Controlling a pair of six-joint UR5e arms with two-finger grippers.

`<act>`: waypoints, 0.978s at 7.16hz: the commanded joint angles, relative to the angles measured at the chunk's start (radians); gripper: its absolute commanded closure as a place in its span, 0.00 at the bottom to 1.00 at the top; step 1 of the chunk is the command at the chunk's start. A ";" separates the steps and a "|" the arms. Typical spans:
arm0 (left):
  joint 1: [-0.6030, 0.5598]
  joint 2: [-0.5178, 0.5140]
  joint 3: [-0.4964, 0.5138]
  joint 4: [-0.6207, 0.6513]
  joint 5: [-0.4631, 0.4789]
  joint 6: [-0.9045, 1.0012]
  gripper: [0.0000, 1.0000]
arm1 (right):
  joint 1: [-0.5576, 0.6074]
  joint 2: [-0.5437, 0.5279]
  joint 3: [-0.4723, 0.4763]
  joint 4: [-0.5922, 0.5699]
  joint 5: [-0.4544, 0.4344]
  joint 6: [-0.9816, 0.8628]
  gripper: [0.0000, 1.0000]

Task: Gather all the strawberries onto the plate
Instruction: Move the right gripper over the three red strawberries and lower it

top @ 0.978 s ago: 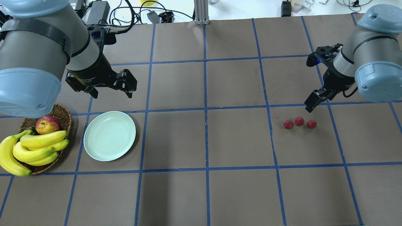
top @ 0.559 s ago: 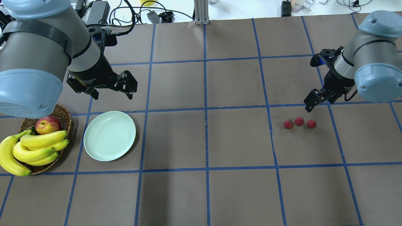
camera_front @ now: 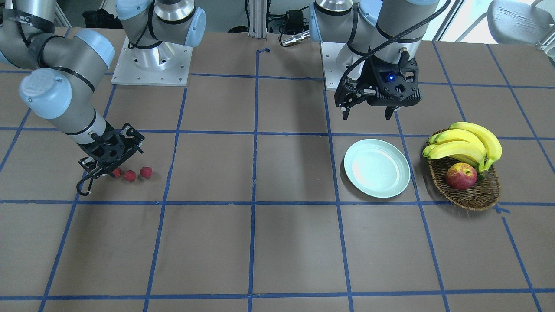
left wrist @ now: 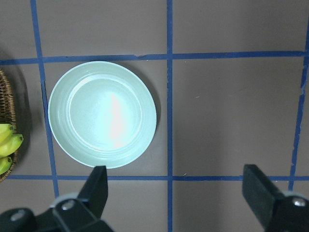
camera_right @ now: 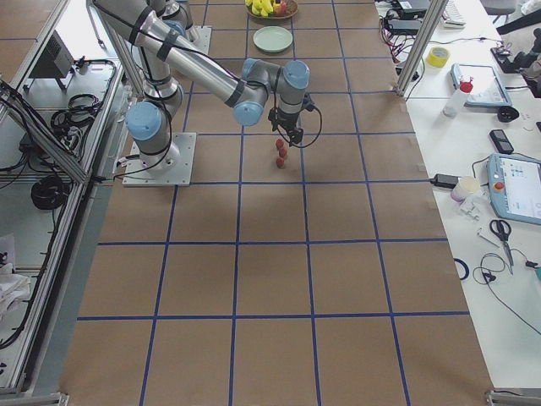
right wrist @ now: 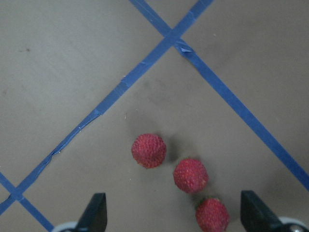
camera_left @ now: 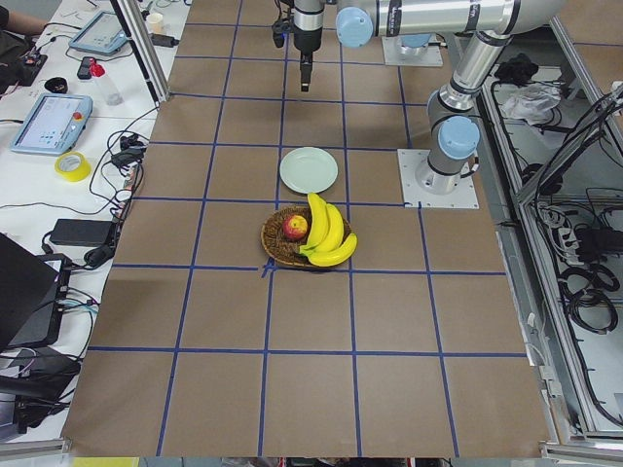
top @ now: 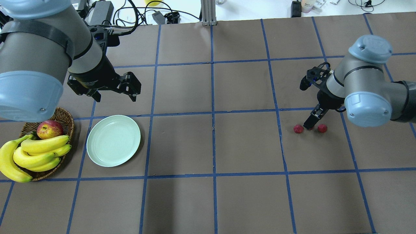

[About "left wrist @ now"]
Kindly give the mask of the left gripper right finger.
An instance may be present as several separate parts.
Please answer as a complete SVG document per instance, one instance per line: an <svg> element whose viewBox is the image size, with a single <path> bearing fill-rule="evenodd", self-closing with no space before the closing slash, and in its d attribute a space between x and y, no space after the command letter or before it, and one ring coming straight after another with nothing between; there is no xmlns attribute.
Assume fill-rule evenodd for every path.
<svg viewBox="0 0 309 232"><path fill-rule="evenodd" d="M309 199L281 191L257 165L244 165L242 195L265 232L309 230Z"/></svg>

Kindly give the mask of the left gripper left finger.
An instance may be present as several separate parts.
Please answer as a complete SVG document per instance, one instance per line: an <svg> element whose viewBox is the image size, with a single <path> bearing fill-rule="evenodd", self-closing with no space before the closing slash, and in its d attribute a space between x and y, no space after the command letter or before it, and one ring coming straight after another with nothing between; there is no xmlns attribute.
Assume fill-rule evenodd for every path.
<svg viewBox="0 0 309 232"><path fill-rule="evenodd" d="M105 166L93 169L75 197L58 197L45 212L34 215L29 208L14 208L0 215L2 232L112 232L101 219L108 198Z"/></svg>

